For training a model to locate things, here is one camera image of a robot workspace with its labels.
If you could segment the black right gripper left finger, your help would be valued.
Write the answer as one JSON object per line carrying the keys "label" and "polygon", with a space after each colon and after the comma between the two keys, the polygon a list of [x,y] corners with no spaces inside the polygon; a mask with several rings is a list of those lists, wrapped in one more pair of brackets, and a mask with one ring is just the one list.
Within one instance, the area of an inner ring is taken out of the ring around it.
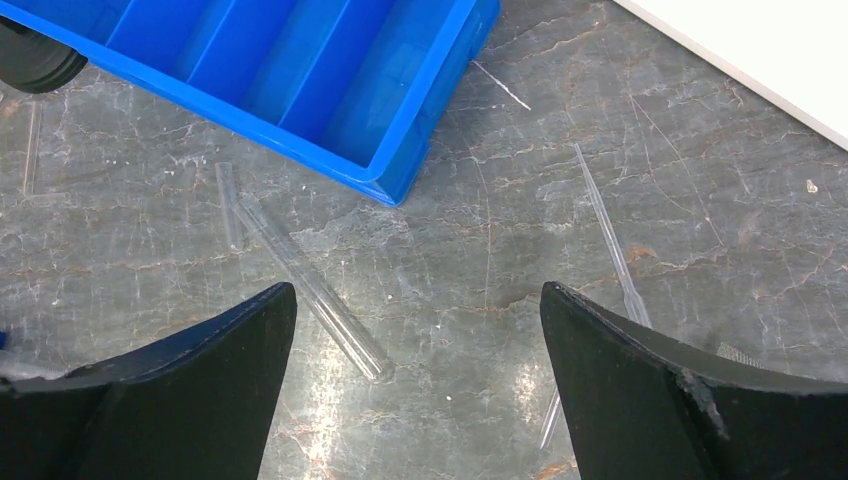
{"label": "black right gripper left finger", "polygon": [[296,291],[56,379],[1,382],[5,479],[254,479],[284,380]]}

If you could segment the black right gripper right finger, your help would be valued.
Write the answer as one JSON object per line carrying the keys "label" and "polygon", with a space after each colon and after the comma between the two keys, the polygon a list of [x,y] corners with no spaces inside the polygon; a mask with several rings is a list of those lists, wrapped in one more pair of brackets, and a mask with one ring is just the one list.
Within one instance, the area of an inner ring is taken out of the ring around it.
{"label": "black right gripper right finger", "polygon": [[847,387],[752,367],[558,282],[541,325],[584,479],[843,479]]}

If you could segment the clear plastic pipette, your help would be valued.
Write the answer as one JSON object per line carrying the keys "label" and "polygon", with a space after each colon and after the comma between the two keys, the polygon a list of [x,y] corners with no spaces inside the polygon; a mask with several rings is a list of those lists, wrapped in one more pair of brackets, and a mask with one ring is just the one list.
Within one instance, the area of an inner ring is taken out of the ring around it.
{"label": "clear plastic pipette", "polygon": [[[573,144],[576,157],[581,166],[583,178],[585,181],[588,198],[594,209],[598,220],[601,233],[603,235],[610,259],[615,269],[618,281],[623,292],[623,301],[627,312],[627,318],[631,321],[647,328],[652,328],[653,324],[647,311],[645,302],[642,296],[638,293],[630,270],[627,266],[623,249],[618,241],[614,231],[612,222],[609,218],[608,211],[605,207],[600,191],[593,179],[588,164],[584,158],[582,150],[577,143]],[[559,418],[558,411],[561,410],[561,399],[557,387],[552,390],[551,398],[548,402],[547,411],[543,418],[543,423],[540,432],[539,448],[547,449],[551,443],[557,421]]]}

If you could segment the clear glass test tube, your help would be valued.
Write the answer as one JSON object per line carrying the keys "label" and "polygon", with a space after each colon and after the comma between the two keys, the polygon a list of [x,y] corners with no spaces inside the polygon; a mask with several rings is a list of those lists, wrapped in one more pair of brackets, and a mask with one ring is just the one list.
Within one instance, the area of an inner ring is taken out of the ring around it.
{"label": "clear glass test tube", "polygon": [[372,383],[385,383],[394,363],[341,297],[303,254],[288,232],[274,223],[255,197],[242,194],[235,213],[247,230],[268,250],[339,349]]}

